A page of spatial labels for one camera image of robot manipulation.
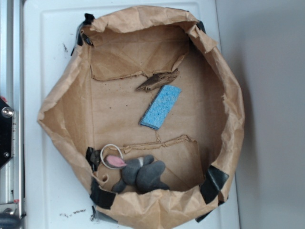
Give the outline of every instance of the black tape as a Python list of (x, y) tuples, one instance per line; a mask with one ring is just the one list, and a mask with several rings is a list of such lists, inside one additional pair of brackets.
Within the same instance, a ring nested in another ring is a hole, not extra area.
[(198, 27), (199, 29), (201, 29), (201, 30), (206, 34), (205, 28), (204, 28), (204, 24), (203, 24), (202, 21), (199, 21), (199, 22), (197, 23), (197, 27)]
[(205, 203), (209, 204), (218, 196), (229, 175), (214, 166), (210, 166), (205, 174), (205, 178), (204, 183), (200, 185), (200, 192)]
[(91, 154), (94, 152), (94, 149), (92, 147), (88, 147), (87, 149), (87, 152), (86, 152), (86, 160), (88, 161), (89, 165), (91, 166), (92, 168), (92, 171), (94, 172), (93, 170), (93, 162), (90, 160), (90, 157), (91, 157)]
[[(224, 201), (219, 201), (219, 202), (218, 202), (218, 206), (222, 205), (223, 203), (224, 203)], [(212, 212), (212, 211), (210, 211), (209, 213), (206, 213), (205, 215), (202, 215), (202, 216), (196, 218), (196, 219), (195, 219), (196, 222), (197, 222), (197, 223), (200, 223), (200, 222), (201, 222), (202, 220), (204, 220), (211, 212)]]
[(100, 150), (94, 150), (92, 147), (88, 147), (87, 149), (86, 159), (93, 172), (97, 171), (97, 168), (101, 163), (100, 152)]
[(97, 206), (104, 209), (110, 209), (113, 205), (115, 196), (115, 193), (100, 189), (97, 181), (94, 178), (92, 179), (90, 198)]
[(81, 29), (85, 25), (91, 25), (95, 17), (92, 14), (86, 13), (85, 14), (85, 20), (77, 27), (76, 31), (76, 44), (79, 46), (83, 45), (83, 41), (85, 41), (88, 45), (92, 45), (92, 42), (90, 41), (89, 37), (85, 34), (81, 34)]
[(111, 218), (110, 216), (107, 216), (106, 214), (96, 211), (94, 209), (94, 206), (92, 206), (92, 210), (93, 210), (93, 217), (95, 219), (101, 219), (103, 221), (109, 222), (109, 223), (118, 223), (118, 221), (116, 221), (115, 219)]

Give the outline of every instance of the black bracket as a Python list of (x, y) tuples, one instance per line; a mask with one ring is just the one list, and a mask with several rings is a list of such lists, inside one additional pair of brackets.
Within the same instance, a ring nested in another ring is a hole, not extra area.
[(0, 168), (12, 158), (12, 125), (14, 111), (0, 99)]

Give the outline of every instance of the rubber band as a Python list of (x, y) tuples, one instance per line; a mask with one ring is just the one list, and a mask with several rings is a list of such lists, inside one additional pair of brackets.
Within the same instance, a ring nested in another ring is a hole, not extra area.
[(109, 146), (115, 147), (115, 148), (119, 151), (120, 156), (121, 156), (121, 158), (122, 158), (122, 160), (123, 160), (123, 154), (122, 154), (121, 150), (120, 150), (116, 145), (114, 145), (114, 144), (107, 144), (107, 145), (105, 145), (105, 146), (103, 147), (103, 149), (101, 150), (101, 160), (102, 160), (102, 163), (103, 163), (107, 168), (109, 168), (109, 169), (120, 169), (120, 168), (114, 168), (114, 167), (108, 166), (108, 165), (105, 163), (104, 159), (103, 159), (103, 152), (104, 152), (104, 149), (107, 148), (107, 147), (109, 147)]

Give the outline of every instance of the gray wall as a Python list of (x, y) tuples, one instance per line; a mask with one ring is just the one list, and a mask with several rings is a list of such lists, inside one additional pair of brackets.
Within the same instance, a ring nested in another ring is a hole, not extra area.
[(305, 1), (217, 0), (222, 52), (240, 82), (242, 229), (305, 228)]

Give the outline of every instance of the piece of bark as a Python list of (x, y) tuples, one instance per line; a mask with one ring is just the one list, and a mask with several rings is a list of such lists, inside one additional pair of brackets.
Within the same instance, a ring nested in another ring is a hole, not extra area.
[(173, 71), (172, 73), (158, 73), (154, 74), (147, 81), (142, 83), (136, 90), (137, 91), (152, 91), (156, 88), (162, 87), (163, 85), (169, 84), (179, 75), (178, 69)]

